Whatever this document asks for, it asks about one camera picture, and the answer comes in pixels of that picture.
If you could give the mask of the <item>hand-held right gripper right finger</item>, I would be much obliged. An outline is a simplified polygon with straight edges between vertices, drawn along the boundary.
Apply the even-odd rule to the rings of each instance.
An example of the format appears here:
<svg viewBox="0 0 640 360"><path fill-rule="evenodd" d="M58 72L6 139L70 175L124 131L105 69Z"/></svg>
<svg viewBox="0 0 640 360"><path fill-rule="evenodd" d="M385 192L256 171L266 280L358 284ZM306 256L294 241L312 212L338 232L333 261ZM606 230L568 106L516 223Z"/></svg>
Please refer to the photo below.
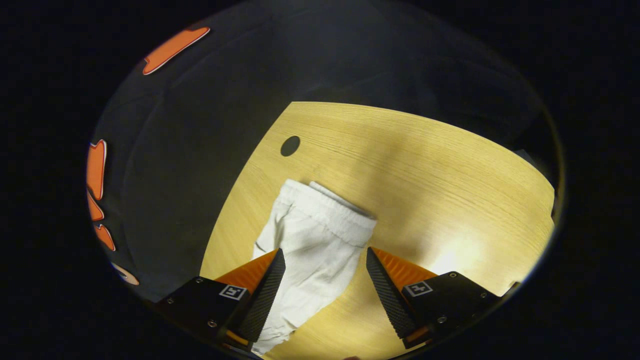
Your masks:
<svg viewBox="0 0 640 360"><path fill-rule="evenodd" d="M370 246L366 271L395 334L405 349L434 347L476 325L516 292L512 281L498 295L461 271L445 255L445 266L428 269L405 257Z"/></svg>

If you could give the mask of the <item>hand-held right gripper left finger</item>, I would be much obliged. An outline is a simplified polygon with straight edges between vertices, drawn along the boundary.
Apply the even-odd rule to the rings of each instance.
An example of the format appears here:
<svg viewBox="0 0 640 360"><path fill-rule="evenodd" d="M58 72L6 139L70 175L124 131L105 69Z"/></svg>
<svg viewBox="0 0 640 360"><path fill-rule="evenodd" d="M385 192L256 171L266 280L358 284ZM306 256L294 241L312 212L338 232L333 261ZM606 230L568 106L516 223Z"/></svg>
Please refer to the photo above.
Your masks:
<svg viewBox="0 0 640 360"><path fill-rule="evenodd" d="M195 276L155 303L156 312L196 339L251 351L270 314L286 262L277 248L219 276Z"/></svg>

